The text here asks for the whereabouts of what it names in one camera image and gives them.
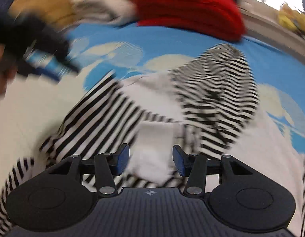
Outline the person's left hand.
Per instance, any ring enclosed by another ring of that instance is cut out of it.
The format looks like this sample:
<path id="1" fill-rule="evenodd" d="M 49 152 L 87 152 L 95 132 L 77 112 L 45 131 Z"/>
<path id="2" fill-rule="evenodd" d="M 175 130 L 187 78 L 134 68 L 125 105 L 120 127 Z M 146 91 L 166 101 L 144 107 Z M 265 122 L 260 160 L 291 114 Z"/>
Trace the person's left hand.
<path id="1" fill-rule="evenodd" d="M 2 61 L 5 46 L 0 44 L 0 62 Z M 0 71 L 0 101 L 5 97 L 8 85 L 14 81 L 17 74 L 17 67 L 13 64 L 6 66 L 4 71 Z"/>

